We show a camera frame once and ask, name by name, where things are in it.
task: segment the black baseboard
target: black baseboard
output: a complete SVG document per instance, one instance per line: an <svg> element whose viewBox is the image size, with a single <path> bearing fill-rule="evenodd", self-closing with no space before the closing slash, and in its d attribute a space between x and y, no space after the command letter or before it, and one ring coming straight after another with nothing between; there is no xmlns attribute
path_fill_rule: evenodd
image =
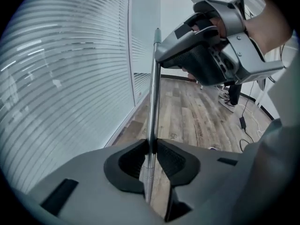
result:
<svg viewBox="0 0 300 225"><path fill-rule="evenodd" d="M253 97L250 97L248 95L246 95L245 93L240 93L241 96L245 97L245 98L248 98L250 99L251 101L253 102L256 102L256 99L253 98ZM261 109L263 110L263 112L271 119L271 120L274 120L273 116L267 111L267 109L265 109L263 106L261 106Z"/></svg>
<svg viewBox="0 0 300 225"><path fill-rule="evenodd" d="M166 74L162 74L161 77L162 78L170 78L170 79L189 81L189 82L196 82L196 79L190 79L188 77L173 76L173 75L166 75Z"/></svg>

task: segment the black gripper pad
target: black gripper pad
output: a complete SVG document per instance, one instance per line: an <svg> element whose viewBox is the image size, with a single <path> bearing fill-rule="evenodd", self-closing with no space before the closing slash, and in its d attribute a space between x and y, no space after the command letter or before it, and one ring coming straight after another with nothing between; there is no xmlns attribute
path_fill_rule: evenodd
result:
<svg viewBox="0 0 300 225"><path fill-rule="evenodd" d="M147 142L141 139L112 154L104 163L104 173L109 182L121 191L144 194L139 176L147 152Z"/></svg>
<svg viewBox="0 0 300 225"><path fill-rule="evenodd" d="M157 159L173 188L189 184L200 171L198 158L161 139L157 140Z"/></svg>
<svg viewBox="0 0 300 225"><path fill-rule="evenodd" d="M218 64L202 44L178 54L162 64L164 68L174 66L185 68L204 86L222 84L226 81Z"/></svg>

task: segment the person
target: person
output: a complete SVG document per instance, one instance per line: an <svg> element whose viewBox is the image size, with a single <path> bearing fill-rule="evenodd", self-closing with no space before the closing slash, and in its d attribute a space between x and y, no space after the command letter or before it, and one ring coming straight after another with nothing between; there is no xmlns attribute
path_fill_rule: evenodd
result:
<svg viewBox="0 0 300 225"><path fill-rule="evenodd" d="M280 47L292 36L292 29L285 19L282 12L274 4L272 0L264 0L266 6L263 11L256 17L249 20L244 20L245 28L250 38L252 38L258 45L262 54ZM222 19L212 18L211 23L217 26L220 37L226 37L226 29ZM191 74L188 74L190 79L195 79ZM228 93L220 94L220 104L226 107L229 111L234 112L238 104L240 91L242 85L232 85Z"/></svg>

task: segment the power adapter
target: power adapter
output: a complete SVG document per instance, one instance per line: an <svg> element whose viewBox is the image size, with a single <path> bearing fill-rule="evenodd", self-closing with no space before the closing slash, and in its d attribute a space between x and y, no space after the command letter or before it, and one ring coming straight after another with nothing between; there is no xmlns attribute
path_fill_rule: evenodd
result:
<svg viewBox="0 0 300 225"><path fill-rule="evenodd" d="M242 129L244 129L246 131L246 122L245 122L245 118L243 116L240 117L240 126Z"/></svg>

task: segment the floor plank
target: floor plank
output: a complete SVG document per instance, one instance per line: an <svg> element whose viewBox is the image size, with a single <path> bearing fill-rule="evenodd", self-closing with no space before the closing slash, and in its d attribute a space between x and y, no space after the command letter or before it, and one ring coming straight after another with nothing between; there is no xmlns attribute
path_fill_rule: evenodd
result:
<svg viewBox="0 0 300 225"><path fill-rule="evenodd" d="M247 99L240 97L239 105L231 113L218 102L220 91L215 87L204 87L194 82L161 79L158 137L184 142L203 148L241 152L241 138L251 141L240 128L241 117ZM132 117L115 145L146 137L149 96ZM250 100L244 112L247 132L256 142L257 132L270 124L266 114ZM156 160L151 206L161 217L165 216L170 182Z"/></svg>

